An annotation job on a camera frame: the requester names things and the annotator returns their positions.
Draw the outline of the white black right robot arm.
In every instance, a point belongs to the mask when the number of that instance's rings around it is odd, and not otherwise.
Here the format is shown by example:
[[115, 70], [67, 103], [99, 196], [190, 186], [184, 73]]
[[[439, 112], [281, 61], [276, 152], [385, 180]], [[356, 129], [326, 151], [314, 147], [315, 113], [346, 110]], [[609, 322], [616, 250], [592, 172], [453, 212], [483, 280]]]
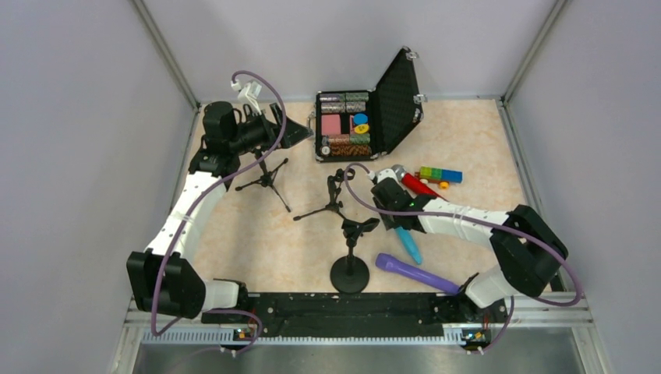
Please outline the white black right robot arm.
[[484, 309], [523, 294], [539, 297], [568, 257], [568, 250], [530, 206], [510, 211], [480, 210], [438, 196], [412, 196], [392, 177], [371, 189], [376, 208], [395, 224], [425, 234], [450, 235], [491, 249], [496, 266], [467, 280], [461, 293]]

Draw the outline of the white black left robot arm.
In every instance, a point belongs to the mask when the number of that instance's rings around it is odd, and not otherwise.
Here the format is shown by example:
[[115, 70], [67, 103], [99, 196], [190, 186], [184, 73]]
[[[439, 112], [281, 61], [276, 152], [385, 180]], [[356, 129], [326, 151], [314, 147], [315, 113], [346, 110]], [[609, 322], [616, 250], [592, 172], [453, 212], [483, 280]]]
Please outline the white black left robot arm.
[[251, 153], [260, 159], [271, 147], [288, 149], [312, 136], [310, 127], [283, 116], [270, 105], [275, 120], [242, 110], [226, 101], [203, 109], [204, 134], [194, 154], [184, 188], [164, 226], [143, 251], [132, 252], [126, 268], [136, 308], [156, 309], [160, 315], [193, 319], [211, 309], [232, 309], [246, 293], [235, 280], [203, 280], [192, 261], [217, 203], [230, 189], [229, 176], [240, 168], [239, 158]]

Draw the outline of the cyan toy microphone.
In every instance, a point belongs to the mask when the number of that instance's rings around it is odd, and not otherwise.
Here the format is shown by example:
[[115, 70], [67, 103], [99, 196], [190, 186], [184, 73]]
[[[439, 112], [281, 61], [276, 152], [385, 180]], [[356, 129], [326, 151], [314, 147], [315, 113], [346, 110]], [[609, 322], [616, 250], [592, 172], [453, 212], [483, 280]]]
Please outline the cyan toy microphone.
[[415, 239], [412, 237], [408, 230], [405, 230], [402, 227], [397, 227], [394, 229], [395, 233], [399, 237], [402, 245], [404, 246], [407, 254], [412, 258], [412, 260], [417, 264], [422, 264], [422, 256], [419, 252], [419, 247], [417, 246]]

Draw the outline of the black tripod microphone stand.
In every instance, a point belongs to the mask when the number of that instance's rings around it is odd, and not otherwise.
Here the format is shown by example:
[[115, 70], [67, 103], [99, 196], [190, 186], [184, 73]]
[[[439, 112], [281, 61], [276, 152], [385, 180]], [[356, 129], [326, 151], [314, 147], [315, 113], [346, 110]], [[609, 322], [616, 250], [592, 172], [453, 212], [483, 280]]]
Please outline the black tripod microphone stand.
[[349, 168], [348, 171], [345, 171], [344, 169], [341, 168], [337, 169], [334, 175], [329, 175], [327, 177], [327, 192], [329, 196], [329, 202], [322, 208], [319, 208], [317, 210], [312, 210], [308, 213], [304, 213], [302, 215], [293, 217], [293, 221], [300, 221], [305, 217], [309, 217], [316, 213], [321, 213], [324, 211], [335, 213], [339, 217], [345, 219], [345, 215], [341, 212], [341, 209], [344, 207], [344, 204], [342, 201], [339, 200], [339, 196], [342, 190], [341, 186], [346, 178], [349, 181], [351, 181], [354, 177], [355, 177], [355, 171], [351, 168]]

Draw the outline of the black tripod stand with pop filter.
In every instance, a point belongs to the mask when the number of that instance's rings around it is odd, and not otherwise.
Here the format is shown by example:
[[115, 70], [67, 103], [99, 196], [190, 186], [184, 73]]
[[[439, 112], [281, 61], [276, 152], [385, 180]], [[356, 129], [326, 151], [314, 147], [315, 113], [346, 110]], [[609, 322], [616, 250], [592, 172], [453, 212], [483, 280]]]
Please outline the black tripod stand with pop filter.
[[259, 185], [263, 188], [269, 188], [271, 189], [275, 195], [280, 199], [280, 201], [283, 203], [285, 206], [285, 209], [287, 210], [288, 213], [291, 213], [292, 209], [291, 207], [285, 202], [285, 199], [283, 196], [279, 193], [277, 190], [276, 186], [274, 185], [275, 179], [277, 177], [277, 173], [280, 171], [280, 169], [286, 165], [289, 162], [289, 159], [286, 157], [283, 161], [281, 161], [275, 168], [270, 170], [267, 167], [266, 161], [260, 161], [258, 163], [258, 166], [262, 172], [261, 176], [251, 182], [248, 182], [244, 185], [240, 185], [235, 187], [235, 191], [242, 191], [243, 189], [252, 186], [252, 185]]

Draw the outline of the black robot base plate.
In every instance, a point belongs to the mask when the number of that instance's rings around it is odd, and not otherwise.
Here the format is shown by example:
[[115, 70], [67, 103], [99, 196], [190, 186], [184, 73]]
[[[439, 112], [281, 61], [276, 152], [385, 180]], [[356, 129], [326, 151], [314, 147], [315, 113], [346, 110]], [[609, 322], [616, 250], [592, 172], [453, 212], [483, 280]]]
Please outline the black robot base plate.
[[441, 337], [452, 323], [479, 327], [502, 323], [506, 305], [487, 309], [467, 298], [418, 293], [263, 292], [240, 299], [238, 315], [205, 312], [202, 323], [263, 324], [263, 337], [377, 338]]

